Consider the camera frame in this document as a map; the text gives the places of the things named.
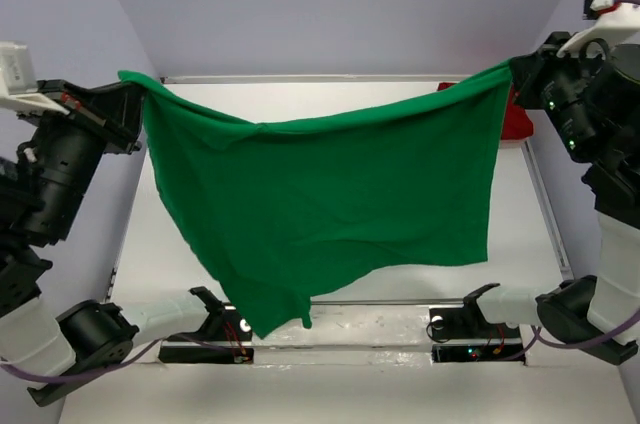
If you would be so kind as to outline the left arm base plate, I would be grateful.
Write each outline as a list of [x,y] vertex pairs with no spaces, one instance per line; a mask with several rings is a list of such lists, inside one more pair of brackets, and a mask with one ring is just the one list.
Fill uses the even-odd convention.
[[204,303],[207,317],[198,330],[164,340],[158,360],[165,364],[252,364],[253,330],[246,319],[205,287],[192,288],[190,293]]

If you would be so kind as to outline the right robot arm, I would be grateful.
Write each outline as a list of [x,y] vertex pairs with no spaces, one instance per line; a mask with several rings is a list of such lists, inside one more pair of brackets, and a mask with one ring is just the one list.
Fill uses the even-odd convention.
[[464,297],[460,323],[473,336],[500,324],[542,328],[553,348],[619,366],[639,352],[639,47],[557,31],[509,65],[515,104],[544,111],[588,167],[599,267],[551,290],[484,285]]

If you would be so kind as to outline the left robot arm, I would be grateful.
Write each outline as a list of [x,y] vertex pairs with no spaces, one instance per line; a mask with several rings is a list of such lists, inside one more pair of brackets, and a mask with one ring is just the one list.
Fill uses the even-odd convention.
[[1,162],[1,367],[49,406],[119,370],[169,337],[209,339],[224,307],[204,287],[119,306],[86,300],[55,313],[40,287],[51,270],[39,250],[65,240],[99,163],[140,147],[146,89],[121,82],[83,88],[40,80],[9,93],[4,109],[30,122],[32,137]]

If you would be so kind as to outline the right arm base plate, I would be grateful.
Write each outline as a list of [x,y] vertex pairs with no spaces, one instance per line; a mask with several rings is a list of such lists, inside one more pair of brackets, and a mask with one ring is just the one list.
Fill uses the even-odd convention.
[[490,324],[466,307],[431,309],[425,331],[436,364],[525,360],[526,342],[519,329]]

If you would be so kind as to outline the green t-shirt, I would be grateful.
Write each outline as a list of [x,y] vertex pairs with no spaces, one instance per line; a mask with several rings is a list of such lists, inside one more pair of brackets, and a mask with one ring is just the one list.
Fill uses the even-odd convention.
[[507,63],[395,103],[254,123],[135,71],[161,202],[260,337],[311,300],[406,264],[488,257],[490,198],[512,74]]

